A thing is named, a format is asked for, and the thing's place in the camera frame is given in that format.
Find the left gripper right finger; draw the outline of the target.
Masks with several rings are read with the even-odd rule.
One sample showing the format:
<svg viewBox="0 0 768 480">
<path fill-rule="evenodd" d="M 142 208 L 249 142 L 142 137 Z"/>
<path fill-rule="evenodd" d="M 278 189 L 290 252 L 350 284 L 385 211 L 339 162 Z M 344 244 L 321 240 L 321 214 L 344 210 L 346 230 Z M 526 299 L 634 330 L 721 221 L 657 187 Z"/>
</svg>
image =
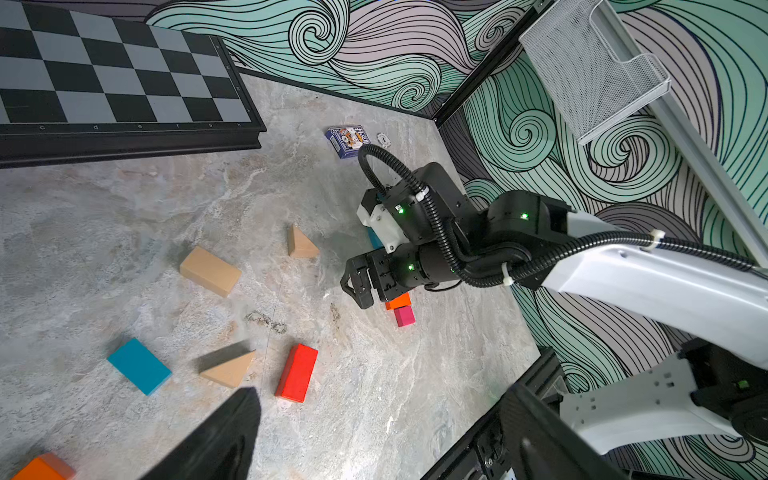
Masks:
<svg viewBox="0 0 768 480">
<path fill-rule="evenodd" d="M 624 479 L 525 385 L 500 399 L 500 422 L 517 479 Z"/>
</svg>

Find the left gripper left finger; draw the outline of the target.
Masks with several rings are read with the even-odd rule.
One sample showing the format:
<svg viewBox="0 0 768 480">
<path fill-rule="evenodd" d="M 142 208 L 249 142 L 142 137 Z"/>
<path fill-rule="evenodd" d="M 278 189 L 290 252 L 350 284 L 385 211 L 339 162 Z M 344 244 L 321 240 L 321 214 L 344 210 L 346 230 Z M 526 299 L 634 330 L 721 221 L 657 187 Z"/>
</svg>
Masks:
<svg viewBox="0 0 768 480">
<path fill-rule="evenodd" d="M 255 388 L 236 390 L 143 479 L 246 479 L 261 413 Z"/>
</svg>

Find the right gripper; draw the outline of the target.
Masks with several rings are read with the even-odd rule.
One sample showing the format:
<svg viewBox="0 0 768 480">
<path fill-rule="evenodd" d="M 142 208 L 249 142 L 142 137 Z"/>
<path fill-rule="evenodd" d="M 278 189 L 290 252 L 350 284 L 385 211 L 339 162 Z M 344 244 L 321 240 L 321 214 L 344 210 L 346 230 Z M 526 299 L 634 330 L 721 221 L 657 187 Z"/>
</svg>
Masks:
<svg viewBox="0 0 768 480">
<path fill-rule="evenodd" d="M 349 260 L 349 273 L 342 276 L 340 286 L 360 309 L 368 309 L 374 304 L 371 284 L 379 299 L 388 302 L 419 286 L 458 279 L 438 244 L 431 242 L 420 246 L 403 244 L 393 253 L 379 248 L 357 255 Z"/>
</svg>

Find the teal triangle block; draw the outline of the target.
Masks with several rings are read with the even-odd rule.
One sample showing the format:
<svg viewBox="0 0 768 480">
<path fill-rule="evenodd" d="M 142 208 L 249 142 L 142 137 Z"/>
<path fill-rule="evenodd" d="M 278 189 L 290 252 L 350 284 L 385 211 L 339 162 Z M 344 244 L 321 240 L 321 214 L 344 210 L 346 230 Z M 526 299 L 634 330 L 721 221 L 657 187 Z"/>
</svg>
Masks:
<svg viewBox="0 0 768 480">
<path fill-rule="evenodd" d="M 368 227 L 367 233 L 374 250 L 384 247 L 383 243 L 372 228 Z"/>
</svg>

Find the magenta rectangular block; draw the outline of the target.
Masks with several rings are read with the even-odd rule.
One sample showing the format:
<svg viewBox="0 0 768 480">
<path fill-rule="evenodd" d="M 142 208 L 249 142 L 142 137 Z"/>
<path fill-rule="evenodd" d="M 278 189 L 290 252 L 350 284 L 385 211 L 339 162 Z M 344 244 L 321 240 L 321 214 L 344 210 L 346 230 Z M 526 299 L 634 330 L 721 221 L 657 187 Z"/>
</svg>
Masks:
<svg viewBox="0 0 768 480">
<path fill-rule="evenodd" d="M 413 309 L 410 305 L 401 306 L 393 310 L 397 325 L 400 328 L 410 326 L 416 323 Z"/>
</svg>

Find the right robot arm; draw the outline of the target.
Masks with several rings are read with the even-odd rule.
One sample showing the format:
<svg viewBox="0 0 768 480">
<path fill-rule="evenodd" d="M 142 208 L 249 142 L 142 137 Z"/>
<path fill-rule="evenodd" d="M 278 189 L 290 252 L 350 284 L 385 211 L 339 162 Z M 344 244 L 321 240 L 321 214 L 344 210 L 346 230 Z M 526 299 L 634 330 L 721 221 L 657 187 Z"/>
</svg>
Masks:
<svg viewBox="0 0 768 480">
<path fill-rule="evenodd" d="M 340 280 L 363 309 L 458 280 L 545 287 L 690 333 L 646 371 L 557 400 L 595 451 L 706 434 L 766 443 L 767 278 L 750 260 L 659 230 L 624 231 L 524 191 L 477 209 L 457 193 L 371 189 L 358 216 L 381 239 Z"/>
</svg>

